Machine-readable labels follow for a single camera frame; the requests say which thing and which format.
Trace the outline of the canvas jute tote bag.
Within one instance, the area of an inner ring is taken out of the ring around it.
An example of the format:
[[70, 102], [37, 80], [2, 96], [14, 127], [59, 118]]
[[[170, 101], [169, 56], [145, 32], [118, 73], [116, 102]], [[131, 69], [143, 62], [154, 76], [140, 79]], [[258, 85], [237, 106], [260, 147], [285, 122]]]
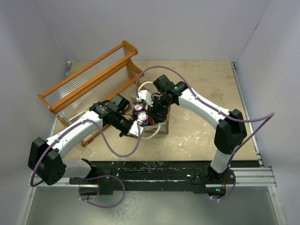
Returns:
[[[138, 88], [138, 92], [140, 92], [141, 90], [147, 90], [144, 86], [146, 84], [153, 84], [153, 82], [144, 82], [142, 84], [139, 84], [139, 88]], [[135, 103], [140, 103], [137, 102], [137, 97], [136, 96], [130, 96], [130, 103], [133, 106]], [[149, 133], [151, 135], [149, 136], [144, 136], [145, 133]], [[141, 139], [144, 140], [149, 140], [153, 137], [155, 137], [157, 134], [169, 134], [169, 115], [167, 115], [167, 119], [164, 122], [161, 123], [154, 123], [154, 120], [152, 118], [150, 118], [150, 125], [149, 126], [145, 126], [145, 128], [143, 128], [143, 132], [142, 132], [142, 137]]]

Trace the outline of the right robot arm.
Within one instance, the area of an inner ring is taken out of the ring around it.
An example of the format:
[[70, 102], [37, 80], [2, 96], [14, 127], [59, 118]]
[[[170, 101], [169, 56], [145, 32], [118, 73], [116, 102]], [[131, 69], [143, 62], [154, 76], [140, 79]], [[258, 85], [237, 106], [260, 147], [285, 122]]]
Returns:
[[176, 104], [194, 112], [215, 129], [217, 151], [208, 167], [208, 177], [211, 182], [220, 183], [225, 178], [234, 150], [247, 137], [245, 124], [238, 121], [243, 120], [242, 112], [221, 108], [189, 89], [185, 82], [174, 84], [166, 75], [160, 76], [153, 84], [160, 94], [152, 98], [147, 114], [155, 123], [164, 122], [169, 107]]

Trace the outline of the purple Fanta can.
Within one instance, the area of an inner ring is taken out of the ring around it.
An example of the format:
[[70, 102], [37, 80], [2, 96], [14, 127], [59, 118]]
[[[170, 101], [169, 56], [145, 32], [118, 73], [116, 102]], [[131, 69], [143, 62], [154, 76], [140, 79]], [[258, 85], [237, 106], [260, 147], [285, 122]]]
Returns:
[[138, 114], [143, 111], [144, 111], [144, 105], [142, 103], [136, 102], [133, 104], [133, 117], [134, 118], [137, 118]]
[[138, 113], [137, 119], [142, 122], [143, 126], [150, 126], [150, 119], [145, 111]]

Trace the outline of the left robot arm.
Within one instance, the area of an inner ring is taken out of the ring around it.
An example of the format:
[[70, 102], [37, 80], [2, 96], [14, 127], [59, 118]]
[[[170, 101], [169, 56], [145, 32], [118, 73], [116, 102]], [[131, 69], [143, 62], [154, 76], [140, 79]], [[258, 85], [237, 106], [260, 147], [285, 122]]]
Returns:
[[141, 138], [142, 128], [135, 120], [126, 119], [122, 114], [130, 102], [117, 94], [111, 100], [94, 103], [75, 123], [58, 134], [43, 140], [36, 138], [30, 148], [28, 167], [32, 170], [30, 185], [35, 176], [47, 185], [53, 185], [61, 178], [80, 178], [86, 184], [96, 180], [96, 167], [86, 159], [66, 160], [65, 156], [79, 142], [96, 131], [111, 125], [120, 135]]

